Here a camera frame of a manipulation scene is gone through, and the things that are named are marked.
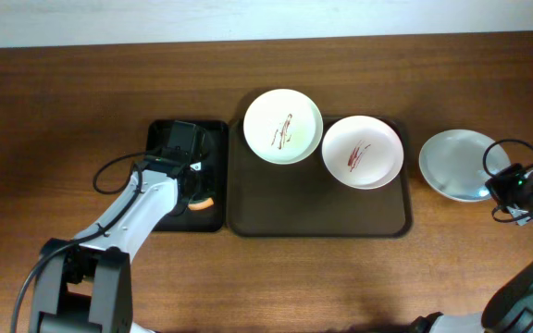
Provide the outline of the green orange sponge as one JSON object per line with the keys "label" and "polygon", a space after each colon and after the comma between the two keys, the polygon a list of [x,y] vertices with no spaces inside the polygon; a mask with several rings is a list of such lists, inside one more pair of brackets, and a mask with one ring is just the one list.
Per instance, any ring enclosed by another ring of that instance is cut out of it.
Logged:
{"label": "green orange sponge", "polygon": [[202,211],[215,204],[214,200],[209,197],[199,201],[191,201],[188,203],[187,207],[191,211]]}

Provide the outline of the grey plate with red smear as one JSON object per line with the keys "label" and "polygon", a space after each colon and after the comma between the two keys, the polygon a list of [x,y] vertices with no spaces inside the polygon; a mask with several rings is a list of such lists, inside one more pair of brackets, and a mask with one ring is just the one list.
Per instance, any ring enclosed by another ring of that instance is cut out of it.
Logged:
{"label": "grey plate with red smear", "polygon": [[441,195],[465,203],[489,200],[490,175],[483,155],[495,141],[469,129],[440,132],[423,145],[418,164],[428,185]]}

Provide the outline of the cream plate with red smear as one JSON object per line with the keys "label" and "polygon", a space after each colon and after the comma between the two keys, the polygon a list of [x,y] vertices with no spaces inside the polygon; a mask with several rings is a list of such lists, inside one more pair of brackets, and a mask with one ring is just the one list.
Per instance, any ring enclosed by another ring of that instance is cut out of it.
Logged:
{"label": "cream plate with red smear", "polygon": [[298,163],[320,144],[323,117],[305,94],[275,89],[254,99],[242,122],[243,136],[251,150],[276,165]]}

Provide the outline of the pink plate with red smear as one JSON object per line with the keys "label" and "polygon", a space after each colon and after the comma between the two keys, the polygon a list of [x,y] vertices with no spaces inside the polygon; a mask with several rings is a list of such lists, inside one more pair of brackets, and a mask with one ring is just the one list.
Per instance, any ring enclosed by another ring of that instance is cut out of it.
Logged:
{"label": "pink plate with red smear", "polygon": [[386,122],[350,116],[331,125],[321,146],[328,172],[340,183],[374,190],[393,181],[404,162],[403,143]]}

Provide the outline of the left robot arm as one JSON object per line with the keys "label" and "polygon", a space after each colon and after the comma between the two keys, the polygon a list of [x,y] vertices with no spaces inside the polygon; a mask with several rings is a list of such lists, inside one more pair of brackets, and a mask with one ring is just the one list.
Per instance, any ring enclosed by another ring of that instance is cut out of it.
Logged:
{"label": "left robot arm", "polygon": [[128,154],[132,164],[117,199],[70,240],[41,249],[16,299],[34,287],[31,332],[142,332],[134,321],[131,264],[156,225],[207,207],[217,189],[216,134],[198,123],[150,128],[155,144]]}

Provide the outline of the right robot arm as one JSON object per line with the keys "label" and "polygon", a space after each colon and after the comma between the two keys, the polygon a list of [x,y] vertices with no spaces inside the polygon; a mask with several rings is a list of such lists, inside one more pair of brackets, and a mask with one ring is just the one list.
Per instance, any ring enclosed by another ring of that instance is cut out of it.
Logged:
{"label": "right robot arm", "polygon": [[[533,221],[533,163],[514,164],[493,174],[486,186],[496,207],[494,221],[522,225]],[[481,313],[419,316],[403,329],[430,332],[533,332],[533,261],[501,287]]]}

